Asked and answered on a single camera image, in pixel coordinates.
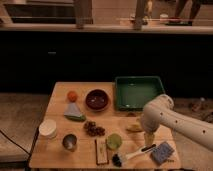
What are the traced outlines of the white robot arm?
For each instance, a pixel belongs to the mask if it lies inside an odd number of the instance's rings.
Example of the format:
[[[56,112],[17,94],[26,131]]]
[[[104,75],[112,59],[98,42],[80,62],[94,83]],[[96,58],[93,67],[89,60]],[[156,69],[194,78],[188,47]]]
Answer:
[[[166,94],[146,103],[140,118],[143,130],[154,133],[163,125],[213,151],[213,124],[184,116],[175,112],[173,107],[173,99]]]

